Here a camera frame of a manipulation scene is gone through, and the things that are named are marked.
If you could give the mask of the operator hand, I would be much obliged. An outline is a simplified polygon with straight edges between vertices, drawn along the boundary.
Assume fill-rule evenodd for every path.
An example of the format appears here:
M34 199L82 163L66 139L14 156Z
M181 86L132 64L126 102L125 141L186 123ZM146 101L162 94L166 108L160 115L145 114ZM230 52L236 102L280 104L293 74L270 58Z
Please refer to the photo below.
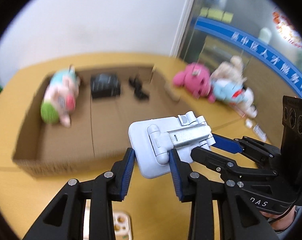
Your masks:
M264 217L271 219L270 226L272 227L273 230L283 231L283 230L286 230L294 222L295 210L296 210L296 206L293 206L290 209L290 211L283 217L281 217L280 215L274 215L274 214L266 213L266 212L262 212L262 211L260 211L260 213Z

